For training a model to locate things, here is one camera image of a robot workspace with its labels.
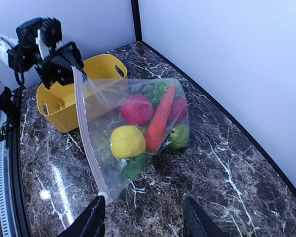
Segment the clear zip top bag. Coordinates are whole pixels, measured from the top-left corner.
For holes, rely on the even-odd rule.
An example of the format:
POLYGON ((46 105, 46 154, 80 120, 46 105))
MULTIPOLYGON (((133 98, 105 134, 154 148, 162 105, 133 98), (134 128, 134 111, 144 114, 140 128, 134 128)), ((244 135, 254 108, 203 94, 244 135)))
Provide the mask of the clear zip top bag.
POLYGON ((96 79, 77 68, 73 75, 81 140, 106 203, 154 156, 187 147, 188 106, 178 79, 96 79))

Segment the green cucumber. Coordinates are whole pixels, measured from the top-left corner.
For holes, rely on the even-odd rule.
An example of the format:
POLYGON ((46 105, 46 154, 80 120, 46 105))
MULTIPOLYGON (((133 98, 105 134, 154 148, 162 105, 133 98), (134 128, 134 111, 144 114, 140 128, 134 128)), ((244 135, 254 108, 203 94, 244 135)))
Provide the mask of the green cucumber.
POLYGON ((151 157, 152 156, 148 154, 141 154, 130 159, 122 169, 121 178, 123 180, 131 180, 135 178, 150 162, 151 157))

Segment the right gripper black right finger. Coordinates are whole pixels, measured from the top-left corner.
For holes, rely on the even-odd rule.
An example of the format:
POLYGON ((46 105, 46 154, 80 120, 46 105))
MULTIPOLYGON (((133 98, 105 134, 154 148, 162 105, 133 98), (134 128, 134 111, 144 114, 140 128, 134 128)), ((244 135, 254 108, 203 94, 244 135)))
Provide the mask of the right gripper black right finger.
POLYGON ((184 199, 183 218, 184 237, 228 237, 191 196, 184 199))

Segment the red apple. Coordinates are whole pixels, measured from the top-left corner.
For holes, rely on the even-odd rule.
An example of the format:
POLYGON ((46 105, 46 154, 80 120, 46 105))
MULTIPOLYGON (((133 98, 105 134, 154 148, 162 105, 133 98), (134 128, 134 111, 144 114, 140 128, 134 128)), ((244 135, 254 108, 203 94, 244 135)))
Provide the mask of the red apple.
POLYGON ((144 125, 150 120, 153 113, 154 109, 150 100, 141 94, 130 97, 121 107, 122 117, 134 125, 144 125))

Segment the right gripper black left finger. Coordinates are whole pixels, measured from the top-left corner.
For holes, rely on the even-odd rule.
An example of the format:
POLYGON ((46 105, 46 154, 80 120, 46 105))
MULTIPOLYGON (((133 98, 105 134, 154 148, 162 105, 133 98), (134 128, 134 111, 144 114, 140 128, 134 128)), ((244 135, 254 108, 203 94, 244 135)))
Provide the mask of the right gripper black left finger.
POLYGON ((105 235, 105 210, 105 198, 96 196, 58 237, 103 237, 105 235))

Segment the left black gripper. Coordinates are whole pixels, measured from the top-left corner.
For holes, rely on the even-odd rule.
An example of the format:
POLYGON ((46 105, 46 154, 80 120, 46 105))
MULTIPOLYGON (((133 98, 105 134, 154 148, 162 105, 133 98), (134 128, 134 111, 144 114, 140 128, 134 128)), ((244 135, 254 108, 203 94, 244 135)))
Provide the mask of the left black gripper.
POLYGON ((56 82, 62 86, 72 84, 72 67, 83 72, 84 63, 79 49, 71 41, 36 64, 35 70, 45 88, 50 89, 56 82))

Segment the yellow plastic basket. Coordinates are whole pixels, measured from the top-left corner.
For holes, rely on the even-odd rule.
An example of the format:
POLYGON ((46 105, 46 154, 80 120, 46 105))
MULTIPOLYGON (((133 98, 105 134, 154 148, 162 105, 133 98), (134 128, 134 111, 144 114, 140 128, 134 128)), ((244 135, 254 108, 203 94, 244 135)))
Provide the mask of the yellow plastic basket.
MULTIPOLYGON (((127 68, 115 56, 101 54, 83 61, 84 71, 92 80, 111 79, 127 83, 127 68)), ((55 83, 50 89, 41 84, 37 89, 37 108, 59 132, 67 133, 78 128, 74 85, 62 86, 55 83)))

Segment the orange carrot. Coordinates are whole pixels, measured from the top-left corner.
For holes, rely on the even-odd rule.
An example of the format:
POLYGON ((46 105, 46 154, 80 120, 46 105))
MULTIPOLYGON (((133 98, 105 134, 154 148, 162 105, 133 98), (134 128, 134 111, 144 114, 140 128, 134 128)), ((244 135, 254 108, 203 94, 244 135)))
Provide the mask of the orange carrot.
POLYGON ((146 133, 146 150, 157 152, 159 145, 165 133, 165 128, 172 108, 172 103, 175 97, 176 88, 173 84, 168 87, 167 92, 163 95, 151 123, 149 124, 146 133))

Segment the green cabbage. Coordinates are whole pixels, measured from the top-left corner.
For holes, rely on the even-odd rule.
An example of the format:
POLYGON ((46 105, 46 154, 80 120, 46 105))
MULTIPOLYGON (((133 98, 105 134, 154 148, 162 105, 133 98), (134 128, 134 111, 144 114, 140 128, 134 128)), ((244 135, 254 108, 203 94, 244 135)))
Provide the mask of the green cabbage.
POLYGON ((188 146, 189 128, 185 123, 176 124, 169 133, 170 145, 174 149, 181 149, 188 146))

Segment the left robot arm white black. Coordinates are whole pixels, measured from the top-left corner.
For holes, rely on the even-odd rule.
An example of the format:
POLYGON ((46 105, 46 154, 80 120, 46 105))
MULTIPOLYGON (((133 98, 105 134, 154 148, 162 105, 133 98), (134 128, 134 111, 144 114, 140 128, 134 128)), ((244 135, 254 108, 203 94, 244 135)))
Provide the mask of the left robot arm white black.
POLYGON ((81 71, 84 68, 76 44, 69 42, 62 45, 59 40, 51 47, 46 46, 46 37, 58 39, 55 30, 37 29, 34 36, 34 42, 21 46, 13 44, 16 40, 0 34, 0 59, 12 69, 17 66, 17 73, 24 73, 35 66, 41 82, 47 89, 56 82, 62 86, 73 83, 72 66, 81 71))

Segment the yellow lemon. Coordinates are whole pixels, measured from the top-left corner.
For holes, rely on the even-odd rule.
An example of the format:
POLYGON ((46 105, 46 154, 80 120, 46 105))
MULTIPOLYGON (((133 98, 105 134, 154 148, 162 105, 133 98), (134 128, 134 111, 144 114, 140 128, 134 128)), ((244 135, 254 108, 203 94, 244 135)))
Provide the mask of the yellow lemon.
POLYGON ((113 130, 110 148, 117 159, 133 158, 146 151, 146 141, 137 127, 124 125, 113 130))

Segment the green grapes bunch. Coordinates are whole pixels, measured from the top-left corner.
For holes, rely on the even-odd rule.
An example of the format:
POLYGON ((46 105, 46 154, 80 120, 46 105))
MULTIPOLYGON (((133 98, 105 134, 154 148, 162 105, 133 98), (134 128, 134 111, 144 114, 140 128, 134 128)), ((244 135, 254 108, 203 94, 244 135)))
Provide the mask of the green grapes bunch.
POLYGON ((144 96, 150 100, 154 108, 157 108, 167 90, 168 85, 166 83, 156 82, 154 84, 149 84, 145 88, 144 96))

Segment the red tomato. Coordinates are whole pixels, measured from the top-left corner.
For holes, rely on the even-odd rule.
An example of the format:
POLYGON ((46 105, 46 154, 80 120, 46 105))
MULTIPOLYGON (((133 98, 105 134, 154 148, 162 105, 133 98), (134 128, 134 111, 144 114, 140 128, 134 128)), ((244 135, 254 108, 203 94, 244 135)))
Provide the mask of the red tomato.
POLYGON ((173 100, 169 121, 183 121, 188 114, 187 101, 184 97, 177 96, 173 100))

